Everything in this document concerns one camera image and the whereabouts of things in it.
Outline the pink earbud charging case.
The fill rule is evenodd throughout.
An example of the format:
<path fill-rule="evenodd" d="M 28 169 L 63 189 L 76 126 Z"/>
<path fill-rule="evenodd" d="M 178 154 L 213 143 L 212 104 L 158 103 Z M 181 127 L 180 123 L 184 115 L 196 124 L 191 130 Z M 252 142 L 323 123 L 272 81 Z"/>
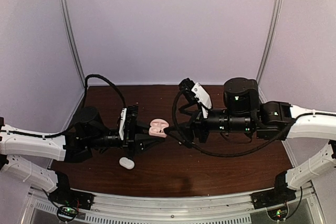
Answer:
<path fill-rule="evenodd" d="M 169 127 L 169 123 L 163 119 L 154 119 L 150 122 L 149 135 L 166 138 L 167 134 L 164 129 Z"/>

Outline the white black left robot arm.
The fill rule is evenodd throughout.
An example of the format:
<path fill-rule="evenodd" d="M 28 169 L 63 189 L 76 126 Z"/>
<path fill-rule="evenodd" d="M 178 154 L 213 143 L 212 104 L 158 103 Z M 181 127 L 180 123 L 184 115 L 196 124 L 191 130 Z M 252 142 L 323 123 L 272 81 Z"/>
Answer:
<path fill-rule="evenodd" d="M 42 168 L 25 159 L 25 155 L 81 163 L 92 158 L 92 150 L 119 148 L 125 152 L 119 159 L 120 166 L 131 170 L 135 167 L 136 154 L 165 141 L 164 130 L 168 126 L 163 119 L 154 119 L 149 124 L 138 121 L 137 106 L 122 109 L 116 129 L 105 126 L 92 106 L 80 109 L 69 129 L 54 134 L 20 130 L 1 121 L 1 173 L 13 174 L 54 193 L 64 205 L 71 205 L 76 197 L 70 190 L 67 175 Z"/>

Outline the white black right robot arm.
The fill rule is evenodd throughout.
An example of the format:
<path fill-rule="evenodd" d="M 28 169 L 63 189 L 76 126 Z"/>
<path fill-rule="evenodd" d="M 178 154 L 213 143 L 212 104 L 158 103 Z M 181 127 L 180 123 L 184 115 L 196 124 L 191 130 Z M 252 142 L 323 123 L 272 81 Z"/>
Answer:
<path fill-rule="evenodd" d="M 254 153 L 270 143 L 294 138 L 318 138 L 328 142 L 301 165 L 278 174 L 269 192 L 272 203 L 279 204 L 306 182 L 335 167 L 335 113 L 305 109 L 290 103 L 259 100 L 255 79 L 232 78 L 224 83 L 224 109 L 215 109 L 207 91 L 189 78 L 178 85 L 172 106 L 173 125 L 164 129 L 177 131 L 188 148 L 214 157 L 239 157 Z M 220 154 L 206 151 L 194 143 L 205 143 L 211 132 L 256 135 L 265 143 L 248 151 Z"/>

